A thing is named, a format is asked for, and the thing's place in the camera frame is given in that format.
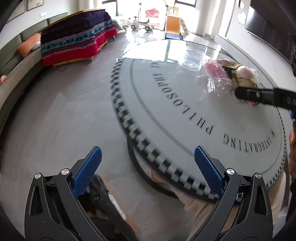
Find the hand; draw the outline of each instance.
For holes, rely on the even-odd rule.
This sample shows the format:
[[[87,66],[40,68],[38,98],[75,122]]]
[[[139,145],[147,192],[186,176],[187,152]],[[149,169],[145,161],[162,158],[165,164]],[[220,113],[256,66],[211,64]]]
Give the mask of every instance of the hand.
[[[295,131],[290,132],[290,154],[289,154],[289,172],[293,178],[296,178],[296,134]]]

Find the orange pillow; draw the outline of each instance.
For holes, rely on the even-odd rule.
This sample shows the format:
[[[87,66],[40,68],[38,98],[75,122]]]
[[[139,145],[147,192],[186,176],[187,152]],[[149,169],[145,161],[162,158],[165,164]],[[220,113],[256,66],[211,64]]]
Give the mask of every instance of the orange pillow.
[[[41,39],[41,34],[39,33],[34,34],[32,37],[30,37],[29,39],[21,43],[18,46],[17,51],[20,53],[20,55],[23,58],[27,57],[31,53],[34,44],[39,42],[40,39]]]

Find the blue gripper pad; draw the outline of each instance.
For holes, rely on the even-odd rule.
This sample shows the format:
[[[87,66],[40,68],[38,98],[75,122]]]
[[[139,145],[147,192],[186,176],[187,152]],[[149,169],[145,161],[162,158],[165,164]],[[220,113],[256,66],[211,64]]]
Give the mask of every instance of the blue gripper pad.
[[[194,150],[194,160],[209,185],[211,192],[222,197],[224,194],[223,178],[200,147],[196,147]]]
[[[73,179],[72,193],[74,198],[77,198],[79,195],[84,194],[101,161],[102,150],[97,147]]]

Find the checkered pattern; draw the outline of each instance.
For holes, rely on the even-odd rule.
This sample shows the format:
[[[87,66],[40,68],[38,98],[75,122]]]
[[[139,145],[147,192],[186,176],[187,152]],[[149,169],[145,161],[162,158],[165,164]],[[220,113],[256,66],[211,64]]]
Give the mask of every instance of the checkered pattern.
[[[202,183],[197,178],[190,176],[186,171],[181,170],[175,163],[165,157],[160,150],[158,150],[155,145],[147,138],[147,136],[142,132],[139,126],[133,120],[131,114],[129,113],[127,107],[125,106],[124,100],[120,92],[120,83],[119,83],[119,73],[121,65],[124,61],[124,57],[117,61],[114,66],[111,75],[111,97],[114,109],[117,113],[117,117],[125,131],[125,133],[132,140],[135,148],[145,157],[145,160],[149,165],[158,170],[158,173],[169,181],[175,187],[183,190],[187,194],[193,197],[203,197],[208,200],[216,201],[219,199],[218,195],[214,195],[210,192],[209,187],[205,183]],[[285,139],[285,150],[286,150],[286,134],[284,130],[284,139]],[[277,180],[279,175],[283,170],[283,166],[286,160],[286,151],[284,152],[283,160],[281,167],[278,170],[277,174],[273,177],[272,181],[266,185],[269,189],[273,183]],[[237,201],[241,201],[241,195],[237,196]]]

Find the sofa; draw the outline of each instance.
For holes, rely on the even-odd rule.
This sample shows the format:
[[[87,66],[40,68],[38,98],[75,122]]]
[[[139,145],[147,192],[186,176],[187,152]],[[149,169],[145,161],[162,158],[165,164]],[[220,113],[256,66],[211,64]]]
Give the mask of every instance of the sofa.
[[[41,32],[43,28],[67,15],[68,13],[62,13],[34,24],[0,49],[0,76],[8,75],[6,81],[0,85],[0,135],[13,106],[31,80],[44,68],[40,48],[22,58],[17,47],[35,33]]]

